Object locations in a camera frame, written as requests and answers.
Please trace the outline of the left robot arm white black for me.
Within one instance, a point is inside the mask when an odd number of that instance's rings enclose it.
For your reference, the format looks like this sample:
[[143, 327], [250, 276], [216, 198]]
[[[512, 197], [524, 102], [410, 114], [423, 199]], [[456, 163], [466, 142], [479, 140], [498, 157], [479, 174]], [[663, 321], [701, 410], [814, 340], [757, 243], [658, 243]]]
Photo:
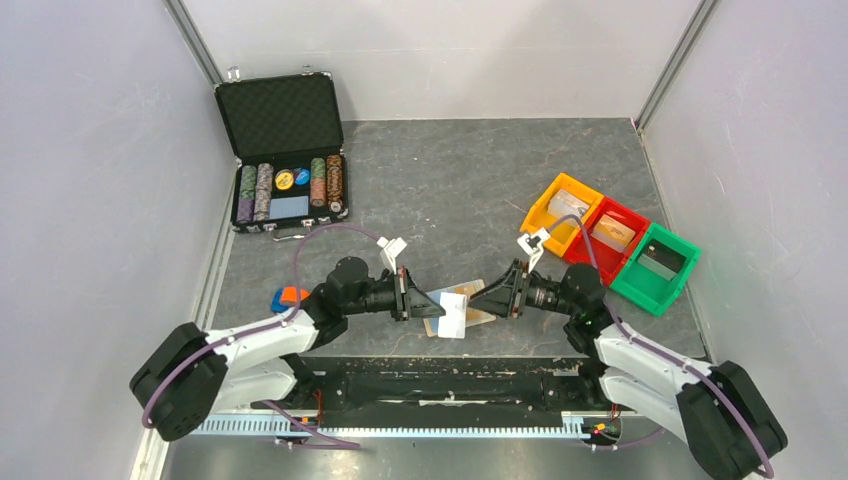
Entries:
[[142, 424], [165, 441], [197, 429], [210, 414], [260, 401], [306, 405], [314, 375], [302, 354], [338, 338], [352, 315], [387, 312], [396, 321], [442, 316], [439, 302], [400, 266], [377, 278], [344, 257], [298, 308], [241, 327], [175, 327], [130, 380]]

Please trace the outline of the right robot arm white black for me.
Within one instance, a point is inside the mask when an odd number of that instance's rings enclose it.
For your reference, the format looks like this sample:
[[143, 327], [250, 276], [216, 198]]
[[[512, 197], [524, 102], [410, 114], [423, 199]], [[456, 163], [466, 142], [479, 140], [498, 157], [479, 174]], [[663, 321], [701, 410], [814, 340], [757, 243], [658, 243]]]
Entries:
[[577, 382], [585, 405], [611, 402], [647, 417], [684, 442], [713, 479], [773, 477], [770, 461], [789, 439], [748, 372], [732, 361], [683, 356], [638, 334], [611, 311], [605, 293], [590, 264], [571, 265], [555, 281], [514, 260], [469, 305], [504, 318], [527, 308], [566, 315], [569, 343], [590, 359]]

